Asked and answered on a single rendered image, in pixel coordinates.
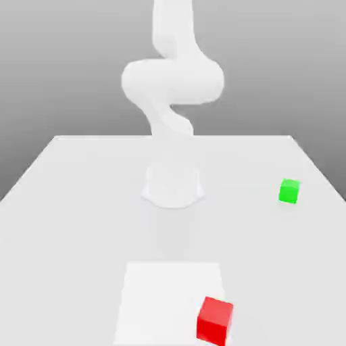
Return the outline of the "small green cube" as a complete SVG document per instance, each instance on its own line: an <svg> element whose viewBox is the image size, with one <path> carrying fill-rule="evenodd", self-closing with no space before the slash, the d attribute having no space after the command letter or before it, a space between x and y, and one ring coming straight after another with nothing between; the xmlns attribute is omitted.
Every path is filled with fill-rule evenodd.
<svg viewBox="0 0 346 346"><path fill-rule="evenodd" d="M299 180L283 178L280 184L278 200L285 203L296 204L300 186L301 182Z"/></svg>

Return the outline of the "small red cube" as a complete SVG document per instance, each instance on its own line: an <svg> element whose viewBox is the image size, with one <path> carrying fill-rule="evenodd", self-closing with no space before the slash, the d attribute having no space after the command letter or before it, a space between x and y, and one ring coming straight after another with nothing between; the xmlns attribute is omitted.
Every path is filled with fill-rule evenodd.
<svg viewBox="0 0 346 346"><path fill-rule="evenodd" d="M197 316L196 337L216 346L226 346L234 305L205 297Z"/></svg>

